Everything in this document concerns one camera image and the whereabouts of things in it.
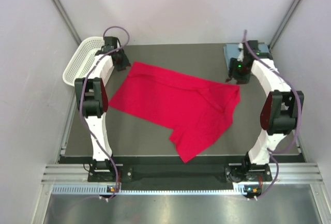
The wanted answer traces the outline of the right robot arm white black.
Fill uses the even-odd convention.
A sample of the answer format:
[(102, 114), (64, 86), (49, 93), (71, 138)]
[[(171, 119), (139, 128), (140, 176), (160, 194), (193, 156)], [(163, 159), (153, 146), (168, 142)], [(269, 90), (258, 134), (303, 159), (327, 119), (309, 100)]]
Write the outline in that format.
[(292, 131), (297, 130), (304, 94), (293, 91), (279, 75), (266, 44), (256, 40), (228, 43), (224, 46), (227, 81), (247, 84), (255, 76), (263, 88), (266, 101), (260, 114), (261, 132), (247, 152), (241, 168), (242, 176), (251, 181), (269, 163), (270, 152)]

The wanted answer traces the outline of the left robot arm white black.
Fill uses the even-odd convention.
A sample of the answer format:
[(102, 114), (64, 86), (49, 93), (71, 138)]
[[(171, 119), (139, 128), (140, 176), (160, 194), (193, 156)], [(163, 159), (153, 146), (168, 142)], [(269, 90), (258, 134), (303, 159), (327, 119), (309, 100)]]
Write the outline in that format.
[(108, 97), (105, 84), (113, 70), (130, 65), (117, 37), (103, 37), (104, 45), (95, 53), (88, 73), (75, 79), (74, 89), (82, 123), (90, 134), (93, 156), (90, 162), (91, 176), (111, 181), (117, 176), (112, 161), (112, 149), (108, 142), (106, 112)]

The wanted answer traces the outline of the red t shirt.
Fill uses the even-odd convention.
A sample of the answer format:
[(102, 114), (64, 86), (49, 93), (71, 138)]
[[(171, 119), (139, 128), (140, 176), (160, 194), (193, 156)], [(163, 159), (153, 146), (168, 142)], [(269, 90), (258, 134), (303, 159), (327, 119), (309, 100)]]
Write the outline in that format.
[(238, 85), (135, 62), (109, 106), (172, 129), (169, 139), (187, 163), (232, 125), (239, 102)]

